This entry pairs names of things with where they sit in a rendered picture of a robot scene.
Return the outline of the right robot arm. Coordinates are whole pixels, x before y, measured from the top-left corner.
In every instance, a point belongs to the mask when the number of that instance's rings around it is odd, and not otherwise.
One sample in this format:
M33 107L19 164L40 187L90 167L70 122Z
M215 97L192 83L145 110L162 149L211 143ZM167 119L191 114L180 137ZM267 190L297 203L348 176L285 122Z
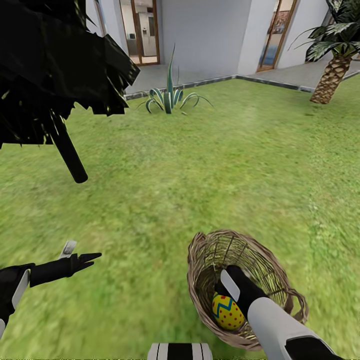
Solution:
M213 290L237 304L268 360L345 360L315 332L289 315L242 267L224 268Z

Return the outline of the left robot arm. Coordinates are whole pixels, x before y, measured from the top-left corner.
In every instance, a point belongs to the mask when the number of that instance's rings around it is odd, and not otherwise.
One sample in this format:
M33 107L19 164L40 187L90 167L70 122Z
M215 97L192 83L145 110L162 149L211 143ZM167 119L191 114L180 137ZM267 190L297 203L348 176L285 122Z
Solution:
M33 263L12 265L0 269L0 339L19 301L29 284L30 288L62 278L72 277L95 264L94 260L102 256L101 252L72 254L77 242L67 241L58 260L45 264Z

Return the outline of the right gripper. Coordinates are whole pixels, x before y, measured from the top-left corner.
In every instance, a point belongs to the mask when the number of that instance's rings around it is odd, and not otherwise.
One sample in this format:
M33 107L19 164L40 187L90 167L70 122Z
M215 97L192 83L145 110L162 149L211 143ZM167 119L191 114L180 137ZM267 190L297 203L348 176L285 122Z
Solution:
M232 297L225 288L225 286L222 284L220 278L213 284L213 290L221 296L230 297L230 298Z

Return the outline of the wicker basket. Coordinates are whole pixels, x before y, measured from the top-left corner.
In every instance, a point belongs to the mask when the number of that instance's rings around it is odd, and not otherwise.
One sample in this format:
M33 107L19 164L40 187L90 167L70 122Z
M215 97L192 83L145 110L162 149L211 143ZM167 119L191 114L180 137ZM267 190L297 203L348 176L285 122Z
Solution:
M294 315L294 319L298 322L301 322L304 326L306 322L309 321L310 309L307 304L307 298L301 293L297 292L296 289L292 288L291 282L288 279L286 271L281 266L280 261L276 256L272 254L272 252L255 240L253 237L249 235L243 235L237 231L231 229L220 229L216 232L212 232L210 234L204 235L203 231L195 234L192 239L190 245L188 246L188 272L186 274L187 284L188 284L188 293L191 297L193 304L196 307L199 318L203 321L203 323L208 326L208 328L219 337L220 340L224 341L228 345L236 348L241 348L246 351L256 351L260 352L263 348L256 336L253 332L252 327L249 325L248 321L244 319L244 322L236 329L223 329L217 326L217 323L212 320L212 318L206 313L213 316L213 311L208 305L207 296L210 293L211 285L213 285L216 281L213 279L214 277L210 275L205 281L208 283L206 285L205 290L200 294L203 303L201 303L198 290L201 291L203 288L200 286L202 284L203 278L207 271L209 270L219 270L222 271L230 266L230 262L219 262L214 263L211 262L208 266L204 267L207 264L208 252L209 248L212 246L212 242L210 239L220 239L221 236L229 236L233 241L234 239L240 239L245 244L242 248L245 250L248 246L250 246L256 253L258 254L255 259L248 259L247 261L250 264L244 264L242 267L252 276L254 277L254 271L252 267L257 266L257 262L263 258L272 268L266 271L266 275L271 278L272 276L275 278L277 276L277 280L279 281L275 287L276 290L270 291L267 293L268 297L272 300L274 296L280 296L281 294L284 296L283 304L280 307L286 311L289 315L292 314L294 310L294 296L297 296L301 309ZM200 253L201 252L201 253ZM200 254L199 254L200 253ZM204 268L203 268L204 267Z

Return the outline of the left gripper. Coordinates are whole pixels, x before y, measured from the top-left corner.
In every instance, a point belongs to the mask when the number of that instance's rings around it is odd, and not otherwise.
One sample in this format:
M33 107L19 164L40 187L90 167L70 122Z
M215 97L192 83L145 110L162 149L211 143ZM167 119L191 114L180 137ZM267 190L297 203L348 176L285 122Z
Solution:
M77 253L74 253L71 257L48 262L46 282L49 283L65 277L72 277L75 272L79 272L95 264L94 261L90 260L94 260L101 256L101 252L81 254L79 257Z

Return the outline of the robot trunk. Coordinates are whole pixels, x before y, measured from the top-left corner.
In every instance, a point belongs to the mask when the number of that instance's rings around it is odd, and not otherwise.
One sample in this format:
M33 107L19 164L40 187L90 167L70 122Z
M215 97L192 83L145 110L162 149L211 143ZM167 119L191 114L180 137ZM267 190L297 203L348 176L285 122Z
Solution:
M147 360L213 360L207 342L153 343Z

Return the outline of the easter egg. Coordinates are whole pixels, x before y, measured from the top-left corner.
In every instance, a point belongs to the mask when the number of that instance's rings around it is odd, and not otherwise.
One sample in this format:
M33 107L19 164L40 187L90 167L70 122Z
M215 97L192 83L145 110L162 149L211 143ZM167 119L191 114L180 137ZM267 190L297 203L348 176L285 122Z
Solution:
M244 319L247 320L232 297L222 296L214 291L210 304L214 321L219 328L237 329L244 322Z

